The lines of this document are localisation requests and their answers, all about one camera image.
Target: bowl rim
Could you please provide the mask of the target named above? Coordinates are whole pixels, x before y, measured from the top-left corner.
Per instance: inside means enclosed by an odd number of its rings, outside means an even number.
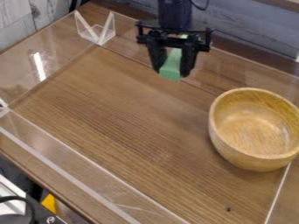
[[[218,138],[221,139],[221,141],[235,151],[243,153],[247,156],[251,156],[254,158],[262,158],[262,159],[284,159],[284,158],[290,158],[292,156],[294,156],[296,154],[299,153],[299,145],[297,147],[294,147],[293,150],[290,150],[289,152],[284,153],[284,154],[278,154],[278,155],[260,155],[257,153],[247,153],[243,150],[239,150],[237,147],[233,147],[230,145],[230,143],[226,141],[226,139],[223,139],[222,135],[219,134],[219,129],[217,127],[217,123],[215,123],[215,108],[221,102],[221,100],[225,98],[225,96],[231,95],[237,92],[243,92],[243,91],[256,91],[256,92],[262,92],[266,94],[273,95],[274,97],[277,97],[280,100],[282,100],[284,102],[286,102],[289,104],[289,106],[292,108],[294,108],[294,110],[297,111],[298,114],[298,119],[299,119],[299,108],[281,95],[277,94],[269,90],[265,90],[264,88],[257,88],[257,87],[241,87],[241,88],[234,88],[230,91],[225,92],[223,94],[221,94],[215,101],[213,102],[211,106],[210,106],[210,125],[214,129],[214,131],[218,133]]]

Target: green block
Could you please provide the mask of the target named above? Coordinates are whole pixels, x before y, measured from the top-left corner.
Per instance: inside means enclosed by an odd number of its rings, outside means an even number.
[[[167,80],[179,81],[182,79],[182,73],[181,73],[182,56],[183,56],[183,50],[174,48],[159,70],[161,76]]]

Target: clear plastic corner bracket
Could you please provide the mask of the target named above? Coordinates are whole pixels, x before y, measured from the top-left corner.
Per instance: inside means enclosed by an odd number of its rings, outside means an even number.
[[[99,24],[90,26],[87,20],[78,11],[75,11],[75,19],[79,35],[97,45],[103,46],[117,36],[117,22],[113,11],[109,13],[105,26]]]

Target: black mount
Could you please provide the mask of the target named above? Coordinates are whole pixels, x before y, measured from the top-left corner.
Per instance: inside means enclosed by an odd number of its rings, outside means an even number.
[[[165,29],[158,21],[138,21],[137,41],[149,49],[154,70],[159,73],[167,59],[166,47],[182,49],[182,77],[187,77],[194,69],[198,53],[211,50],[211,34],[214,30],[205,23],[191,24],[189,29]],[[187,38],[175,35],[187,34]]]

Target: wooden bowl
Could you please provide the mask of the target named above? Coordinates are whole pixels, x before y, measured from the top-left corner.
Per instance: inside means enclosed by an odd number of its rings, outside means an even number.
[[[230,90],[210,108],[210,138],[234,165],[273,171],[299,153],[299,109],[264,89]]]

